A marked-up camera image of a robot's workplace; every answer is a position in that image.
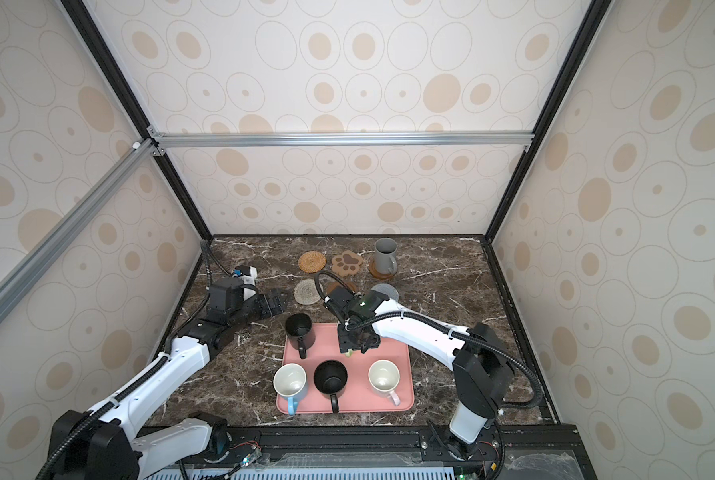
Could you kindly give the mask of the cork paw print coaster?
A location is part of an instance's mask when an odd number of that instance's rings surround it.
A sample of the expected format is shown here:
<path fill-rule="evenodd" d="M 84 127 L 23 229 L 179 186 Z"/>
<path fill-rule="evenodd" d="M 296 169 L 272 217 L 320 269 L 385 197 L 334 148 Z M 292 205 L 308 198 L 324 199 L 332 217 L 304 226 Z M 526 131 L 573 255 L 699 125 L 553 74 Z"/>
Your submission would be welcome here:
<path fill-rule="evenodd" d="M 346 250 L 331 259 L 331 270 L 339 277 L 347 277 L 359 273 L 363 267 L 363 258 L 355 252 Z"/>

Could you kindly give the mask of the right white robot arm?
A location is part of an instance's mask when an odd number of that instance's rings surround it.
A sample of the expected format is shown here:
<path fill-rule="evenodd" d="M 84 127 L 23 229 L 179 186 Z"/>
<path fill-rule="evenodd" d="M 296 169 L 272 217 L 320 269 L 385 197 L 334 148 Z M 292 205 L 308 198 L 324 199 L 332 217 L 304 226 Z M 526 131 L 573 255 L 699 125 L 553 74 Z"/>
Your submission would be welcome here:
<path fill-rule="evenodd" d="M 465 327 L 441 322 L 379 292 L 348 294 L 341 300 L 331 294 L 323 304 L 336 317 L 342 334 L 367 331 L 381 339 L 397 340 L 453 372 L 459 404 L 449 422 L 445 445 L 458 458 L 471 456 L 481 430 L 495 423 L 499 410 L 531 409 L 543 401 L 537 374 L 505 352 L 501 340 L 485 324 Z M 507 387 L 517 371 L 529 380 L 533 396 L 523 402 L 507 402 Z"/>

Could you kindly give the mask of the light blue woven coaster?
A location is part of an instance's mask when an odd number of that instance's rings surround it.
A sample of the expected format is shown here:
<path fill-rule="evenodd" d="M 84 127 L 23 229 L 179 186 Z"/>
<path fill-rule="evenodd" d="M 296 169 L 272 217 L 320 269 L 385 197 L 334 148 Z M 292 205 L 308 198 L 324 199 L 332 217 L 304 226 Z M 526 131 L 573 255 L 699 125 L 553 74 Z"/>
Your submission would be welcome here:
<path fill-rule="evenodd" d="M 371 290 L 385 294 L 387 297 L 395 300 L 395 302 L 399 301 L 399 292 L 391 284 L 379 283 L 377 285 L 373 285 Z"/>

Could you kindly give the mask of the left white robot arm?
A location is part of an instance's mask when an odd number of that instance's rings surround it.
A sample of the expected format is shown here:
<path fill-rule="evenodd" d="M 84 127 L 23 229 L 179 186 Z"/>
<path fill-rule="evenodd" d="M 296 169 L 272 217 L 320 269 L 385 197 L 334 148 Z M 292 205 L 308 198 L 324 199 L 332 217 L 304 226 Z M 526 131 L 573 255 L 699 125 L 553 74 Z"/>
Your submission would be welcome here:
<path fill-rule="evenodd" d="M 253 322 L 283 314 L 291 294 L 274 288 L 267 293 L 214 294 L 203 317 L 192 318 L 133 380 L 85 412 L 70 410 L 50 434 L 39 479 L 143 479 L 180 458 L 212 450 L 225 441 L 217 434 L 225 421 L 189 418 L 159 434 L 139 432 L 147 419 L 193 374 L 207 366 L 239 330 Z"/>

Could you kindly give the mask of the small brown wooden coaster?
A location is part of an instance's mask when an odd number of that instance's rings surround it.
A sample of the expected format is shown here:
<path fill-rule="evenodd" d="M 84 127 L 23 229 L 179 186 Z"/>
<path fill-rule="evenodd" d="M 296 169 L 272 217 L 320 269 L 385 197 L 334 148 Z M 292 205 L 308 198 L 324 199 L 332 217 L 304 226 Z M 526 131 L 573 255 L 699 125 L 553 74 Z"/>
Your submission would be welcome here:
<path fill-rule="evenodd" d="M 359 292 L 359 288 L 354 282 L 347 281 L 346 285 L 352 292 Z M 341 284 L 339 284 L 338 282 L 331 282 L 325 287 L 324 293 L 326 296 L 329 296 L 337 288 L 341 288 Z"/>

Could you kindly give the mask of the white grey round coaster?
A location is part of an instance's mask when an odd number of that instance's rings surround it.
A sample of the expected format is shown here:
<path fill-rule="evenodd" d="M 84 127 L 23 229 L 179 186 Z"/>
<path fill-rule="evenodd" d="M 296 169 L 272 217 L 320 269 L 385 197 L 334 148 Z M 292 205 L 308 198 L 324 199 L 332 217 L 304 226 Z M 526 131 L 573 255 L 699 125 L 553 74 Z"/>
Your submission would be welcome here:
<path fill-rule="evenodd" d="M 316 282 L 313 279 L 305 279 L 298 282 L 293 290 L 294 300 L 304 306 L 313 305 L 321 300 L 317 291 Z"/>

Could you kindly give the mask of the black mug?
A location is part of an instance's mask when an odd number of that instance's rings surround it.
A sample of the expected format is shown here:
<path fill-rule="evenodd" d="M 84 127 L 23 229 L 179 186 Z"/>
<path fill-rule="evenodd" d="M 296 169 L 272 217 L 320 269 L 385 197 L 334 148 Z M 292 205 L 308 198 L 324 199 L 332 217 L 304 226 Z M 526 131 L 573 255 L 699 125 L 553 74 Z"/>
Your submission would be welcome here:
<path fill-rule="evenodd" d="M 285 333 L 301 360 L 307 358 L 308 350 L 315 344 L 313 322 L 305 313 L 292 314 L 285 321 Z"/>
<path fill-rule="evenodd" d="M 340 411 L 338 398 L 341 396 L 347 381 L 346 367 L 337 360 L 326 360 L 315 368 L 313 375 L 316 389 L 329 400 L 331 411 Z"/>

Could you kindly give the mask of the pink mug white inside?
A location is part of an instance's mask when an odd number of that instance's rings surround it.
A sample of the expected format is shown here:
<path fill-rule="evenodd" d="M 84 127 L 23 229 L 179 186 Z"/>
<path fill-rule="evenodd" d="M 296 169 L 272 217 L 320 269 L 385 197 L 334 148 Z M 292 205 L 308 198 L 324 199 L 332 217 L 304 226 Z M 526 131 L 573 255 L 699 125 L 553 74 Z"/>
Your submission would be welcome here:
<path fill-rule="evenodd" d="M 369 367 L 371 389 L 378 396 L 391 400 L 394 406 L 401 404 L 397 395 L 399 382 L 401 382 L 401 372 L 393 362 L 381 359 L 373 362 Z"/>

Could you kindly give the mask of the grey mug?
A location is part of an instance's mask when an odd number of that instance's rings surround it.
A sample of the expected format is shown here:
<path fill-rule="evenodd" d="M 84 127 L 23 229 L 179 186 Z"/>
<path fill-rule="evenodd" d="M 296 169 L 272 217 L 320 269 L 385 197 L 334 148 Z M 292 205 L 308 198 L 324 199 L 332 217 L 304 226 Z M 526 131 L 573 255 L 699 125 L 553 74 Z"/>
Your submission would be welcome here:
<path fill-rule="evenodd" d="M 397 273 L 397 242 L 391 238 L 381 238 L 375 242 L 373 264 L 378 272 L 383 274 Z"/>

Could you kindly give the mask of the woven rattan coaster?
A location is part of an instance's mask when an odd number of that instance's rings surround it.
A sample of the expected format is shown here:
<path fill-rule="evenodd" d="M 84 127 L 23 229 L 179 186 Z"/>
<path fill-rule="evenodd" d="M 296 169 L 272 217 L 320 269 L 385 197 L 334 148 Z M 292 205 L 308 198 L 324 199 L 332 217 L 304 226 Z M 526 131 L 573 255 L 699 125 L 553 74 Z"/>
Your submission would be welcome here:
<path fill-rule="evenodd" d="M 327 260 L 324 254 L 318 251 L 307 251 L 298 260 L 298 267 L 307 274 L 319 272 L 325 268 Z"/>

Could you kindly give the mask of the brown wooden round coaster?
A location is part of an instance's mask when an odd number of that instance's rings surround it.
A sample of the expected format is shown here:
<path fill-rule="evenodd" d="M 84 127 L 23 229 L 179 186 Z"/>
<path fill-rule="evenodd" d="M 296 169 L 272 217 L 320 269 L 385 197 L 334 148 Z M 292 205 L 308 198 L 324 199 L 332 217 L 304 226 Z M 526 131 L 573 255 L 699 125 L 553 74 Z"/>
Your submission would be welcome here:
<path fill-rule="evenodd" d="M 378 272 L 377 268 L 375 268 L 375 264 L 373 263 L 369 264 L 369 273 L 371 274 L 371 276 L 373 276 L 373 278 L 378 280 L 389 280 L 395 277 L 394 273 L 383 274 L 381 272 Z"/>

